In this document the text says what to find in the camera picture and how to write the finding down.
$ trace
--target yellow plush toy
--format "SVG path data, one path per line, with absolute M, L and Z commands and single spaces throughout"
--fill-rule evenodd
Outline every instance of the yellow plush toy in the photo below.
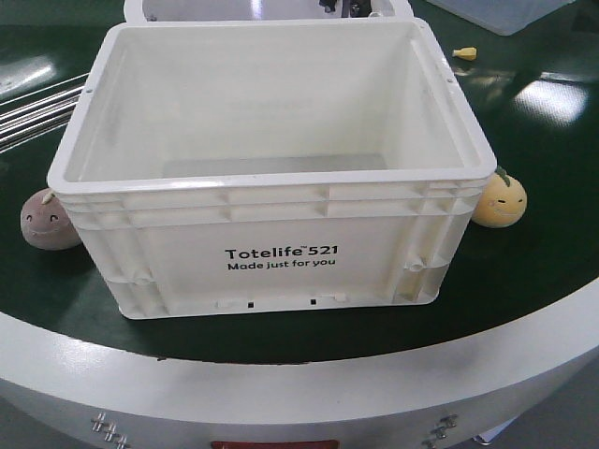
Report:
M 472 220 L 486 227 L 507 227 L 522 217 L 526 204 L 522 184 L 497 167 L 478 200 Z

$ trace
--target small yellow object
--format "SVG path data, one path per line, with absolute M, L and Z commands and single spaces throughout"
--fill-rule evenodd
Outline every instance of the small yellow object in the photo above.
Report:
M 473 61 L 476 59 L 476 47 L 464 47 L 463 49 L 453 50 L 453 56 L 466 61 Z
M 472 215 L 478 225 L 507 227 L 517 222 L 526 210 L 528 199 L 522 184 L 502 169 L 498 173 L 492 175 Z

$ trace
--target metal rod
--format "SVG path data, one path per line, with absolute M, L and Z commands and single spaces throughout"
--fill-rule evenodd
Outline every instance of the metal rod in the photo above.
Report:
M 68 119 L 70 119 L 71 112 L 71 110 L 66 110 L 62 114 L 54 115 L 43 122 L 36 123 L 17 133 L 2 138 L 0 140 L 0 152 L 4 152 L 19 143 L 23 143 L 25 140 L 35 138 L 51 129 L 66 124 Z
M 4 114 L 0 114 L 0 132 L 2 132 L 2 129 L 5 128 L 9 123 L 13 123 L 16 120 L 19 120 L 21 116 L 27 114 L 31 110 L 44 108 L 46 105 L 51 105 L 66 98 L 75 98 L 77 100 L 77 97 L 80 95 L 82 90 L 82 85 L 74 87 L 72 89 L 59 92 L 58 94 L 47 96 L 33 103 L 29 103 L 28 105 L 21 106 L 20 108 L 10 110 L 9 112 L 5 112 Z
M 27 114 L 26 116 L 19 118 L 10 126 L 0 127 L 0 144 L 2 144 L 5 139 L 10 138 L 10 136 L 13 134 L 18 134 L 23 129 L 27 129 L 39 121 L 45 121 L 46 119 L 60 114 L 66 110 L 72 110 L 75 108 L 76 103 L 77 98 L 69 98 L 55 105 L 51 105 L 49 107 L 45 107 L 44 109 L 37 110 L 34 113 Z
M 21 101 L 24 98 L 27 98 L 29 96 L 36 95 L 36 94 L 41 94 L 42 92 L 46 92 L 46 91 L 48 91 L 50 89 L 55 89 L 55 88 L 57 88 L 59 86 L 62 86 L 64 84 L 68 84 L 69 82 L 72 82 L 74 80 L 80 80 L 80 79 L 83 79 L 83 78 L 87 78 L 88 75 L 89 75 L 89 73 L 83 73 L 82 75 L 78 75 L 77 77 L 73 77 L 73 78 L 69 78 L 68 80 L 57 82 L 56 84 L 44 87 L 42 89 L 38 89 L 37 91 L 30 92 L 29 94 L 17 96 L 16 98 L 12 98 L 10 100 L 7 100 L 4 103 L 0 103 L 0 108 L 3 107 L 3 106 L 5 106 L 5 105 L 9 105 L 10 103 L 14 103 L 16 101 Z

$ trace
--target round table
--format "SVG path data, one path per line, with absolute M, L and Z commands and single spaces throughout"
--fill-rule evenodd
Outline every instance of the round table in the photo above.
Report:
M 411 4 L 499 163 L 526 187 L 520 222 L 470 224 L 431 305 L 130 321 L 82 247 L 45 253 L 20 237 L 19 210 L 45 186 L 56 129 L 0 153 L 0 394 L 98 447 L 111 444 L 109 422 L 132 448 L 447 447 L 522 413 L 590 361 L 599 346 L 596 5 L 579 0 L 500 37 Z M 24 80 L 0 98 L 86 71 L 121 6 L 75 7 L 69 23 L 40 3 L 0 24 L 16 42 L 6 55 L 13 79 Z M 476 61 L 450 58 L 471 45 Z M 48 67 L 45 77 L 32 62 Z M 99 413 L 107 424 L 96 433 Z M 455 427 L 444 421 L 452 416 Z

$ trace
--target plastic storage bin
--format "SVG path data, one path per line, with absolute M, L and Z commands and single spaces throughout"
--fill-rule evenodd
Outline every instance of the plastic storage bin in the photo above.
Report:
M 158 318 L 428 303 L 494 168 L 420 20 L 123 24 L 48 181 Z
M 501 36 L 513 35 L 575 0 L 427 0 Z
M 384 16 L 413 15 L 406 0 L 371 0 L 371 5 Z M 130 23 L 332 19 L 342 12 L 340 0 L 331 12 L 318 0 L 124 0 Z

